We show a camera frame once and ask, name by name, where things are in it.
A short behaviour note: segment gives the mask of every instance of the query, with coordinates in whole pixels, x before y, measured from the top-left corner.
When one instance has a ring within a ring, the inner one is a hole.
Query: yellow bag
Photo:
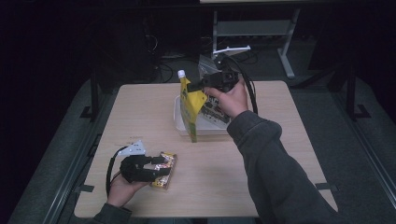
[[[184,127],[193,143],[197,142],[195,121],[202,106],[207,100],[207,96],[202,91],[187,91],[187,84],[190,81],[186,78],[184,70],[177,72],[180,79],[180,113],[183,118]]]

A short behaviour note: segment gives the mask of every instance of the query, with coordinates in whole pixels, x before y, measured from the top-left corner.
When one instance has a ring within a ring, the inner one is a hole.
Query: yellow object
[[[171,168],[171,172],[169,175],[157,177],[155,181],[151,183],[151,186],[159,189],[168,189],[172,173],[175,169],[177,155],[169,152],[161,152],[160,156],[165,158],[165,163],[155,165],[154,169],[160,170],[162,168]]]
[[[180,79],[180,113],[184,126],[193,143],[197,142],[195,121],[202,106],[207,100],[207,96],[202,91],[187,91],[187,84],[190,81],[186,78],[183,70],[177,72]]]

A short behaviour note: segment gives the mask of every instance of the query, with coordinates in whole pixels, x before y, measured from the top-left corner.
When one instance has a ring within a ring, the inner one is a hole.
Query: black cable
[[[161,66],[165,66],[165,67],[169,68],[169,70],[165,70],[165,71],[171,72],[171,76],[168,79],[166,79],[165,81],[163,81],[163,72],[162,72],[163,68],[161,68]],[[166,65],[164,63],[160,64],[160,76],[161,76],[160,81],[161,81],[161,83],[168,82],[170,79],[172,79],[173,75],[174,75],[174,70],[169,65]]]
[[[117,150],[117,152],[114,154],[114,156],[110,159],[110,163],[108,164],[107,174],[106,174],[107,197],[108,197],[108,193],[110,192],[110,184],[111,184],[110,178],[111,178],[111,171],[113,170],[113,166],[114,166],[114,161],[116,160],[117,155],[119,155],[119,152],[121,152],[125,148],[127,148],[127,147],[122,147],[119,150]]]
[[[249,55],[248,52],[245,52],[245,54],[247,55],[247,57],[246,57],[245,59],[239,59],[239,60],[237,60],[237,61],[238,61],[239,63],[242,63],[242,64],[255,64],[255,63],[257,63],[257,62],[259,61],[259,57],[257,56],[259,53],[260,53],[260,52],[257,51],[257,52],[252,52],[252,55]],[[254,58],[254,61],[253,61],[253,62],[251,62],[251,63],[246,63],[247,60],[252,59],[252,58]]]

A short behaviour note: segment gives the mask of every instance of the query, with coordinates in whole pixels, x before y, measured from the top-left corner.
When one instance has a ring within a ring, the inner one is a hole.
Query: white container
[[[180,135],[189,135],[186,131],[186,128],[184,127],[183,119],[180,114],[180,96],[177,96],[175,99],[174,122]],[[220,128],[219,126],[204,119],[201,114],[197,116],[195,128],[197,135],[228,134],[226,127]]]

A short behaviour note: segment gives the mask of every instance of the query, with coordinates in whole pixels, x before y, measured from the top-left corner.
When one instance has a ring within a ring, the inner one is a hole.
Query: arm
[[[322,198],[279,138],[281,127],[245,111],[228,128],[244,158],[250,196],[271,223],[345,222]]]

